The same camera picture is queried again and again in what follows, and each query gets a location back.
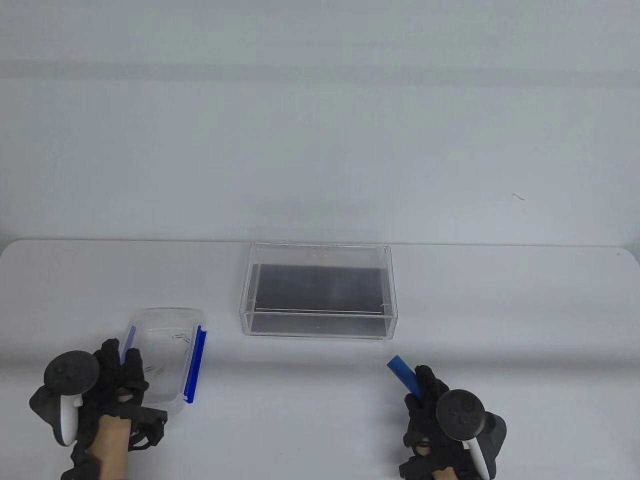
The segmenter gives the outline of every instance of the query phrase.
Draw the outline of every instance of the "plastic container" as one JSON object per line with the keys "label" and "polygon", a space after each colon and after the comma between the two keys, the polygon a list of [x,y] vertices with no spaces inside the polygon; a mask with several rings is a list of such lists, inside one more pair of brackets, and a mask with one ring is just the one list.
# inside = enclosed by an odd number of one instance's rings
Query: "plastic container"
{"label": "plastic container", "polygon": [[129,324],[123,352],[140,349],[149,389],[143,406],[179,413],[193,403],[207,332],[204,313],[191,308],[148,308]]}
{"label": "plastic container", "polygon": [[252,243],[240,318],[247,335],[390,339],[397,323],[391,249]]}

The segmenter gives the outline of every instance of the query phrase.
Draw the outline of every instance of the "vr controller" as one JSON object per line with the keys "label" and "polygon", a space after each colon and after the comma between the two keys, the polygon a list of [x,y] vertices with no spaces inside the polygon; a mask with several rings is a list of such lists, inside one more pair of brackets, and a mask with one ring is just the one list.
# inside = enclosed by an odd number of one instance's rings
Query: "vr controller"
{"label": "vr controller", "polygon": [[[399,356],[387,364],[416,398],[422,399],[413,370]],[[480,399],[466,390],[450,390],[436,404],[436,420],[449,438],[468,448],[478,476],[493,480],[495,459],[507,435],[507,425],[498,415],[487,412]]]}
{"label": "vr controller", "polygon": [[75,442],[82,395],[95,385],[99,374],[96,358],[80,350],[58,355],[47,366],[44,385],[33,394],[29,406],[51,425],[60,445],[68,447]]}

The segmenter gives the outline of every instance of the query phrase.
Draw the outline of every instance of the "hand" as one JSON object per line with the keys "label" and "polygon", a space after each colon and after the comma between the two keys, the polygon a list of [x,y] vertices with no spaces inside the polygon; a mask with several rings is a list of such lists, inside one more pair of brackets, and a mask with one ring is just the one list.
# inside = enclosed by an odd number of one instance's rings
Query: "hand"
{"label": "hand", "polygon": [[461,442],[443,432],[436,417],[438,400],[449,387],[426,365],[416,367],[415,373],[422,398],[413,394],[404,398],[409,425],[403,437],[405,446],[411,447],[415,456],[400,466],[401,477],[405,480],[476,478],[470,454]]}
{"label": "hand", "polygon": [[118,401],[140,405],[149,384],[145,381],[140,351],[131,348],[120,365],[120,343],[109,339],[93,355],[100,365],[96,384],[83,395],[83,405],[78,412],[78,444],[87,450],[97,436],[101,417],[109,415],[109,409]]}

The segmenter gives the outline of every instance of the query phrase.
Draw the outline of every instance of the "blue object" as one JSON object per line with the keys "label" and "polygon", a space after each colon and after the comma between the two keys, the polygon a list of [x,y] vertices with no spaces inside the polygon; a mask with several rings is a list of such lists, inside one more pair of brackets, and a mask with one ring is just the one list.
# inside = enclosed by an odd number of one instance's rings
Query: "blue object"
{"label": "blue object", "polygon": [[187,383],[184,385],[184,396],[187,397],[187,403],[193,403],[196,396],[196,386],[198,385],[198,375],[200,374],[200,364],[202,363],[202,354],[204,353],[204,342],[207,339],[206,330],[202,330],[202,326],[198,325],[196,333],[195,345],[193,346],[193,355],[191,356],[191,366],[187,375]]}
{"label": "blue object", "polygon": [[129,329],[129,334],[127,335],[127,340],[124,342],[124,349],[122,350],[122,355],[120,355],[120,365],[124,363],[124,359],[127,356],[127,350],[131,348],[131,344],[133,343],[133,337],[136,335],[136,326],[131,325],[131,329]]}
{"label": "blue object", "polygon": [[418,384],[418,377],[416,377],[413,370],[409,368],[402,358],[399,355],[396,355],[391,361],[387,364],[387,367],[398,377],[403,385],[416,397],[422,400],[422,389],[420,388],[420,384]]}

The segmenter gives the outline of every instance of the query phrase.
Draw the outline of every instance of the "white table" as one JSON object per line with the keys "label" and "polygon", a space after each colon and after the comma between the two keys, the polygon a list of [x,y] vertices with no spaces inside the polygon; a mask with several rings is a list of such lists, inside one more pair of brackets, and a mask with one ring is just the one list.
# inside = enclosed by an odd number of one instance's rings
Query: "white table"
{"label": "white table", "polygon": [[47,362],[193,307],[209,338],[196,402],[131,454],[135,480],[395,479],[395,354],[475,392],[509,433],[499,479],[640,477],[640,268],[617,248],[394,245],[396,336],[245,337],[247,243],[40,241],[0,258],[1,479],[57,479],[70,449],[28,408]]}

